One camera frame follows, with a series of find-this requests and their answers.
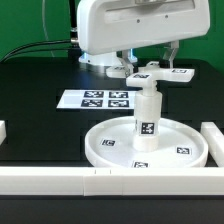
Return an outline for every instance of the wire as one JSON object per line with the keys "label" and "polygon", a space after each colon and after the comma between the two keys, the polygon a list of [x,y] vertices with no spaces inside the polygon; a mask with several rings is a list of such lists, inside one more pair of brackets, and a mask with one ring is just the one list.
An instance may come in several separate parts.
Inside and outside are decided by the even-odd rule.
{"label": "wire", "polygon": [[9,58],[20,55],[20,54],[28,54],[28,53],[38,53],[38,52],[44,52],[44,51],[67,51],[69,49],[72,48],[53,48],[53,49],[37,49],[37,50],[30,50],[30,51],[22,51],[22,52],[17,52],[17,53],[13,53],[10,54],[7,57],[4,57],[0,63],[4,63],[5,61],[7,61]]}
{"label": "wire", "polygon": [[5,61],[5,58],[8,58],[10,55],[15,54],[19,51],[22,51],[27,48],[31,47],[37,47],[37,46],[49,46],[49,45],[57,45],[57,44],[71,44],[71,40],[56,40],[56,41],[42,41],[42,42],[36,42],[31,44],[26,44],[21,47],[18,47],[12,51],[10,51],[8,54],[6,54],[1,60],[0,63],[3,63]]}
{"label": "wire", "polygon": [[47,32],[47,26],[46,26],[46,1],[42,0],[42,25],[43,25],[43,30],[44,30],[44,36],[46,41],[49,41],[49,36]]}

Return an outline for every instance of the black cable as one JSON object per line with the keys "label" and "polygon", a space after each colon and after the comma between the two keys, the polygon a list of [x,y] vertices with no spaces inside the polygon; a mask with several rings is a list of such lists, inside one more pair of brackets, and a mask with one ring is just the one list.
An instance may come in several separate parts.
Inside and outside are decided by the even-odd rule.
{"label": "black cable", "polygon": [[69,0],[69,9],[70,9],[70,20],[71,20],[71,27],[77,27],[76,21],[76,11],[75,11],[75,0]]}
{"label": "black cable", "polygon": [[75,9],[75,0],[69,0],[69,11],[70,11],[70,23],[71,23],[71,38],[77,38],[77,20],[76,20],[76,9]]}
{"label": "black cable", "polygon": [[37,47],[37,46],[57,45],[57,44],[71,44],[71,40],[42,41],[42,42],[36,42],[36,43],[26,44],[26,45],[23,45],[21,47],[18,47],[16,49],[10,51],[8,54],[6,54],[0,60],[0,63],[3,63],[5,61],[5,59],[7,60],[7,58],[10,55],[15,54],[15,53],[17,53],[19,51],[22,51],[24,49],[31,48],[31,47]]}
{"label": "black cable", "polygon": [[53,49],[37,49],[37,50],[30,50],[30,51],[22,51],[22,52],[17,52],[8,55],[7,57],[4,57],[0,63],[4,63],[7,61],[9,58],[20,55],[20,54],[28,54],[28,53],[37,53],[37,52],[44,52],[44,51],[67,51],[70,50],[71,48],[53,48]]}

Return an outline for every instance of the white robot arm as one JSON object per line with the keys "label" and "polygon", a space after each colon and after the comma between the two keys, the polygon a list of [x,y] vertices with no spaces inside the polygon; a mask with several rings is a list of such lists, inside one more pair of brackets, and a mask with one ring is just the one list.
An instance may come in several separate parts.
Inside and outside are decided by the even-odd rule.
{"label": "white robot arm", "polygon": [[[208,0],[82,0],[78,9],[80,47],[91,55],[125,54],[131,48],[171,42],[169,57],[173,58],[176,42],[202,36],[209,27]],[[194,70],[164,69],[158,62],[150,62],[133,74],[126,59],[121,61],[127,86],[142,87],[135,96],[134,117],[93,127],[85,138],[89,161],[94,166],[115,167],[204,166],[208,155],[204,138],[190,127],[161,119],[162,94],[156,88],[157,80],[189,82]],[[110,69],[107,74],[115,73],[116,68]],[[105,149],[107,141],[118,148]],[[183,152],[192,156],[182,160],[179,154]]]}
{"label": "white robot arm", "polygon": [[80,47],[91,55],[202,36],[208,0],[82,0]]}

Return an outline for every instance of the white rectangular block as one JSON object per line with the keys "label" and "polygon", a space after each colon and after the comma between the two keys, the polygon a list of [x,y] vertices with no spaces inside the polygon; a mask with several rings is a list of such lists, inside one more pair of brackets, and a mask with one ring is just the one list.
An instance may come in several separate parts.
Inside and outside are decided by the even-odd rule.
{"label": "white rectangular block", "polygon": [[224,167],[224,136],[213,122],[203,122],[201,134],[208,142],[209,152],[219,167]]}
{"label": "white rectangular block", "polygon": [[223,195],[224,172],[217,168],[126,170],[123,195]]}
{"label": "white rectangular block", "polygon": [[0,145],[2,144],[5,138],[6,138],[5,122],[0,121]]}
{"label": "white rectangular block", "polygon": [[1,167],[0,195],[83,195],[88,168]]}

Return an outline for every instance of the white cylindrical object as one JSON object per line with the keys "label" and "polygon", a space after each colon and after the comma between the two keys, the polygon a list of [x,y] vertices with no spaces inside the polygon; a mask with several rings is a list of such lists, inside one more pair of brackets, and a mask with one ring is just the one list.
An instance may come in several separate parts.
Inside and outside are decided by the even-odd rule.
{"label": "white cylindrical object", "polygon": [[144,122],[158,121],[161,117],[162,93],[144,96],[143,91],[136,92],[134,117]]}
{"label": "white cylindrical object", "polygon": [[143,91],[136,93],[133,147],[141,152],[152,152],[158,148],[158,122],[161,117],[162,94],[155,91],[153,96],[144,96]]}

